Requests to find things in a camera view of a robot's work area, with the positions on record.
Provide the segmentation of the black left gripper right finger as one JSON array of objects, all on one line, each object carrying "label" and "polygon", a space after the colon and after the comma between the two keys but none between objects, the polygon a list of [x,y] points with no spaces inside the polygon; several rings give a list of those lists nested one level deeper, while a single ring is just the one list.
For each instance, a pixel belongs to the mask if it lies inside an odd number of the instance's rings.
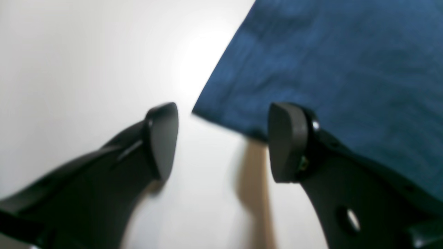
[{"label": "black left gripper right finger", "polygon": [[311,110],[272,103],[268,144],[275,182],[302,186],[330,249],[443,247],[442,201],[353,153]]}]

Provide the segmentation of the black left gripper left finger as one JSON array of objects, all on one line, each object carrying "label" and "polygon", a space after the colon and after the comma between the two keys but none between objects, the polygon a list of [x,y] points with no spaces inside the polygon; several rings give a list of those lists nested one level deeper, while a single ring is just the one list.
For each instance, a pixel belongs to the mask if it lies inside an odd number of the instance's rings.
[{"label": "black left gripper left finger", "polygon": [[1,233],[40,249],[118,249],[145,188],[171,175],[177,105],[144,120],[1,201]]}]

